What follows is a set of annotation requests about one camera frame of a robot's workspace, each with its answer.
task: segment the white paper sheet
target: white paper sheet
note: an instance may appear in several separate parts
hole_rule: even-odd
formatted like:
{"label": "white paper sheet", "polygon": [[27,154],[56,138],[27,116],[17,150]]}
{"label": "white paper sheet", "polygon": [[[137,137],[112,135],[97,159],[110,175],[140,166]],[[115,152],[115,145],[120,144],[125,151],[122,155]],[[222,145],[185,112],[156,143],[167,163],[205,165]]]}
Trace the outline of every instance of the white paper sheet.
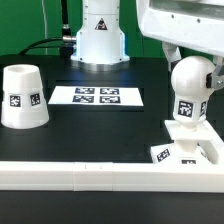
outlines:
{"label": "white paper sheet", "polygon": [[138,88],[56,86],[49,104],[143,106]]}

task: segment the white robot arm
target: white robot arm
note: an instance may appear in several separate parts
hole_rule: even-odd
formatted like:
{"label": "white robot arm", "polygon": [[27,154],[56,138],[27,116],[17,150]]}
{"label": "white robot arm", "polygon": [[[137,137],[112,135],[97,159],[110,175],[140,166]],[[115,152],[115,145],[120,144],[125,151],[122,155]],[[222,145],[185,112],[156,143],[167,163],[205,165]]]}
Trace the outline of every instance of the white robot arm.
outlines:
{"label": "white robot arm", "polygon": [[[153,162],[223,163],[224,143],[205,115],[209,96],[224,87],[224,33],[220,32],[224,30],[224,2],[136,0],[136,3],[143,35],[162,41],[175,91],[175,121],[165,121],[174,143],[152,147]],[[179,46],[214,55],[216,66],[203,57],[182,60]]]}

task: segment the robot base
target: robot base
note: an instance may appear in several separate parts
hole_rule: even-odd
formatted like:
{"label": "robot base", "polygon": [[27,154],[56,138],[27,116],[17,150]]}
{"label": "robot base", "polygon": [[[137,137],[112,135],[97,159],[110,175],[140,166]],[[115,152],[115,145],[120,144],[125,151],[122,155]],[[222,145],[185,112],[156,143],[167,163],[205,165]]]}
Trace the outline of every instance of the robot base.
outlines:
{"label": "robot base", "polygon": [[72,66],[82,68],[89,71],[96,72],[109,72],[116,71],[120,69],[128,68],[129,61],[122,61],[116,64],[94,64],[94,63],[85,63],[81,61],[72,60]]}
{"label": "robot base", "polygon": [[[208,121],[197,125],[194,132],[184,132],[180,130],[177,121],[165,121],[173,144],[160,145],[151,148],[151,156],[154,163],[160,164],[192,164],[192,165],[212,165],[224,164],[224,143],[218,136]],[[196,141],[198,146],[193,151],[184,151],[176,147],[175,142],[185,141],[189,144]]]}

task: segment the black platform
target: black platform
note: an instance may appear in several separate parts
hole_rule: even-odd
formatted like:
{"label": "black platform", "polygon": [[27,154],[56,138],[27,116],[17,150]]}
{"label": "black platform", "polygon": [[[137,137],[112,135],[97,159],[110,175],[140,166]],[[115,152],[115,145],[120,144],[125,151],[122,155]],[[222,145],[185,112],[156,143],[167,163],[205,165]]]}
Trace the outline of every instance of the black platform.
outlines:
{"label": "black platform", "polygon": [[[1,86],[3,68],[22,63],[39,66],[47,102],[55,86],[137,87],[144,107],[48,105],[50,120],[42,127],[1,125],[1,161],[150,163],[150,146],[170,142],[164,120],[172,119],[174,96],[165,60],[132,58],[129,68],[103,73],[71,67],[57,56],[6,55],[0,57]],[[208,120],[221,137],[222,98],[223,91],[215,93],[208,109]],[[223,209],[223,194],[0,192],[3,224],[219,224]]]}

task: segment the white casing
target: white casing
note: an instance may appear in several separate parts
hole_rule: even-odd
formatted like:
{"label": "white casing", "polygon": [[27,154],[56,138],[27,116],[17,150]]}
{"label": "white casing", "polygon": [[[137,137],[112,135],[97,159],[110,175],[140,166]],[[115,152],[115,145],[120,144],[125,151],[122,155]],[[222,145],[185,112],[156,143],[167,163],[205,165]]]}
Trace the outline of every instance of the white casing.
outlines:
{"label": "white casing", "polygon": [[1,122],[15,129],[27,129],[48,122],[40,71],[34,65],[11,65],[4,68],[4,99]]}
{"label": "white casing", "polygon": [[[107,65],[129,60],[119,28],[119,8],[120,0],[83,0],[83,25],[76,36],[72,61]],[[101,19],[105,28],[97,28]]]}
{"label": "white casing", "polygon": [[[136,3],[138,24],[144,36],[224,57],[224,33],[220,32],[224,30],[222,18],[159,10],[152,7],[152,0],[136,0]],[[201,0],[197,3],[207,4],[208,7],[224,6],[222,0]]]}
{"label": "white casing", "polygon": [[0,162],[0,190],[224,193],[224,166]]}

